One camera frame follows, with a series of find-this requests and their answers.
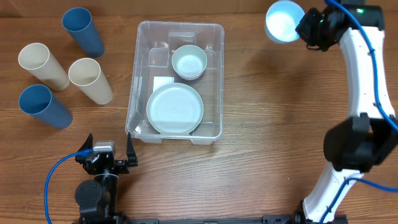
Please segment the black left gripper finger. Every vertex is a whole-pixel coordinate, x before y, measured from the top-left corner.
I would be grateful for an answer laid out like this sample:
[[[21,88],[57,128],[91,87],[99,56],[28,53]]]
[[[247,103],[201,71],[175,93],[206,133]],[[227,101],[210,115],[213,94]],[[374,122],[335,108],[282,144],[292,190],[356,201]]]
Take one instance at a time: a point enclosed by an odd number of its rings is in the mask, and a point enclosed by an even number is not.
[[[92,151],[93,150],[93,135],[89,133],[86,141],[83,143],[81,148],[79,148],[78,152],[81,151]]]
[[[137,155],[136,155],[136,152],[135,152],[133,144],[132,144],[131,133],[127,134],[126,155],[127,155],[129,167],[138,166]]]

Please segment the light blue bowl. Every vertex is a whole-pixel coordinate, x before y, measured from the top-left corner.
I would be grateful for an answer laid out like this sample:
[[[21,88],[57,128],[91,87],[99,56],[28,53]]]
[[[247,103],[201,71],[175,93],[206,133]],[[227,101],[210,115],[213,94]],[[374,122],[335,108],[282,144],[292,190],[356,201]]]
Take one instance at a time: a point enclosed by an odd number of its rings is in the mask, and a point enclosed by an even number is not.
[[[266,34],[278,44],[295,42],[300,38],[295,29],[304,15],[304,10],[297,3],[276,1],[266,13]]]

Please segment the grey plate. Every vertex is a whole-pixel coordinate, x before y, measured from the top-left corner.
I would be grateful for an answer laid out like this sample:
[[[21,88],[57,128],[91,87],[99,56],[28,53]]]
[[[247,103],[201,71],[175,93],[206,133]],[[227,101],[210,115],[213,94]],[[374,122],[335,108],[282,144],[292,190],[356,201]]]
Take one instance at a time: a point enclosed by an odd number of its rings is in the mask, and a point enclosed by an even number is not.
[[[148,99],[146,113],[161,134],[189,134],[201,123],[204,103],[199,93],[183,83],[158,87]]]

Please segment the beige cup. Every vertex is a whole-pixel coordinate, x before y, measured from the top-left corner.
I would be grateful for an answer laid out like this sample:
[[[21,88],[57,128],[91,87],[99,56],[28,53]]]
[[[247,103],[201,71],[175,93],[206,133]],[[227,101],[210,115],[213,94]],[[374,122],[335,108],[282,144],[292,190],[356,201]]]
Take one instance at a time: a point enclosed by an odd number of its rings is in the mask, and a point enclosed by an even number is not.
[[[105,105],[113,99],[113,91],[95,59],[76,60],[68,70],[68,77],[86,96],[99,105]]]
[[[53,90],[66,89],[70,80],[65,70],[42,43],[26,45],[18,55],[19,65]]]

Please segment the grey bowl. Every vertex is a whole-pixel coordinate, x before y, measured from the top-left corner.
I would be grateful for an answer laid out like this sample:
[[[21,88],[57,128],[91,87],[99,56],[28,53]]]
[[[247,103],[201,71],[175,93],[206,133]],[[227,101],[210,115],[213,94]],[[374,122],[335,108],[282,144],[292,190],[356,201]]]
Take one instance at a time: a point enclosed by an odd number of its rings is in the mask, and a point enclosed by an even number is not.
[[[205,71],[207,63],[205,51],[196,45],[183,45],[172,55],[172,68],[185,80],[199,78]]]

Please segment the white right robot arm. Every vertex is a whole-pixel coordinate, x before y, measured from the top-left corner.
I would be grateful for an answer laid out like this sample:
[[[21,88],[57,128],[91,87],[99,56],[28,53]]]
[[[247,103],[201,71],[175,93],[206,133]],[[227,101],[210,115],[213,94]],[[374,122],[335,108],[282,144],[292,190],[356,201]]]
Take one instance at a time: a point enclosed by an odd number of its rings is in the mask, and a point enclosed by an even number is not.
[[[384,71],[382,9],[364,1],[325,2],[322,11],[311,8],[296,30],[309,50],[325,52],[340,46],[347,71],[348,115],[326,133],[326,166],[292,215],[292,223],[346,223],[345,217],[336,216],[339,204],[397,146],[397,117]]]

